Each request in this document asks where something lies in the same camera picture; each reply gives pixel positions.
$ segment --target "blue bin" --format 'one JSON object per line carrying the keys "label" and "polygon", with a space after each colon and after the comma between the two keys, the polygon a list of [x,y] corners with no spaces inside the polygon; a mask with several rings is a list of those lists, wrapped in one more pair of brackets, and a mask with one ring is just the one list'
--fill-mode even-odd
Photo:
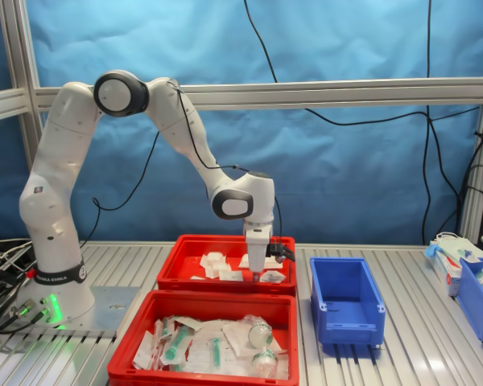
{"label": "blue bin", "polygon": [[310,258],[312,314],[322,344],[383,343],[385,305],[363,258]]}
{"label": "blue bin", "polygon": [[480,260],[480,263],[469,264],[460,259],[460,289],[456,298],[477,337],[483,342],[483,287],[476,279],[476,273],[483,269],[483,258]]}

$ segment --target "connector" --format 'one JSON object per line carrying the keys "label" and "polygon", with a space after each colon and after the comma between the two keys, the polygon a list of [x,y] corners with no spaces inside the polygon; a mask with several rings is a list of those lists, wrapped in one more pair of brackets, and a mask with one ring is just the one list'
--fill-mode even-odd
{"label": "connector", "polygon": [[35,303],[33,300],[29,299],[26,302],[22,304],[21,307],[19,307],[15,312],[14,315],[16,315],[18,318],[23,318],[25,315],[27,315],[33,308],[35,307]]}
{"label": "connector", "polygon": [[48,314],[49,309],[47,307],[43,308],[40,312],[38,312],[34,318],[31,320],[31,324],[36,324],[43,316]]}

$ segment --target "metal table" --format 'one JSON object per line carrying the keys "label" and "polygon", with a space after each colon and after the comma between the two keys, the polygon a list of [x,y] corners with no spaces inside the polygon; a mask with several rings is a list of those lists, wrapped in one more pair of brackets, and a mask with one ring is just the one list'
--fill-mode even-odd
{"label": "metal table", "polygon": [[[140,296],[134,317],[173,243],[90,242],[84,250],[94,285],[133,285]],[[483,344],[456,303],[444,295],[420,247],[298,244],[300,384],[303,386],[479,385]],[[311,256],[364,257],[386,304],[385,342],[380,349],[350,345],[320,348],[309,298]],[[12,335],[0,340],[0,385],[100,385],[107,363],[125,333],[115,339]]]}

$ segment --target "aluminum profile frame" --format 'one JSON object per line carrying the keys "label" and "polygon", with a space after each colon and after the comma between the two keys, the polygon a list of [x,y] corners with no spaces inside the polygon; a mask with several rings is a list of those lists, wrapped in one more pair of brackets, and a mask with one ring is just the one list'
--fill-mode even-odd
{"label": "aluminum profile frame", "polygon": [[[7,97],[5,101],[0,97],[0,119],[19,115],[30,167],[43,127],[40,113],[50,109],[59,89],[39,86],[25,0],[0,0],[0,16],[14,87],[2,94]],[[23,90],[23,94],[17,93],[17,89]],[[184,85],[183,90],[199,110],[483,106],[483,77]],[[480,119],[479,130],[482,131],[483,109]],[[477,162],[483,164],[483,149]],[[483,168],[475,170],[470,183],[483,190]],[[473,242],[478,238],[482,209],[483,197],[470,191],[464,205],[461,231]]]}

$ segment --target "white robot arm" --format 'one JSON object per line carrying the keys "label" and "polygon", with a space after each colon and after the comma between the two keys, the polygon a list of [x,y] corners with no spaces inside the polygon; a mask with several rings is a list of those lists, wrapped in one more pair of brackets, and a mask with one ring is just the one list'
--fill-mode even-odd
{"label": "white robot arm", "polygon": [[93,306],[70,196],[101,115],[125,117],[141,112],[199,172],[214,213],[225,220],[244,220],[254,280],[263,271],[266,256],[293,259],[289,249],[270,242],[273,180],[254,172],[232,180],[223,172],[209,150],[198,112],[177,82],[158,78],[143,83],[129,72],[107,72],[93,87],[72,82],[57,94],[20,198],[20,214],[31,235],[37,267],[34,282],[19,291],[17,303],[33,299],[44,304],[49,316],[41,323],[60,322],[58,310],[64,310],[64,319],[69,320]]}

